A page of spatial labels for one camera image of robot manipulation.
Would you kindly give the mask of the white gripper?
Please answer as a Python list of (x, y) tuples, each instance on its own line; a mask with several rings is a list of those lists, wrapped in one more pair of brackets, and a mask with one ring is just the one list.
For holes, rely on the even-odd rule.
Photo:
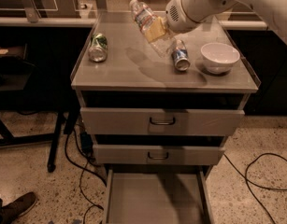
[[(193, 21), (182, 6), (182, 0), (171, 0), (165, 8), (167, 27), (174, 33), (187, 33), (199, 26), (199, 22)], [(157, 17), (146, 30), (144, 36), (149, 43), (166, 34), (163, 21)]]

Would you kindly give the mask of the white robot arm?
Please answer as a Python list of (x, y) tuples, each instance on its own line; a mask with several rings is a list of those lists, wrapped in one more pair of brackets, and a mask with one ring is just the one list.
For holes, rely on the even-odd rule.
[(251, 9), (287, 45), (287, 0), (171, 0), (165, 16), (155, 20), (145, 37), (153, 42), (195, 29), (209, 16), (240, 3)]

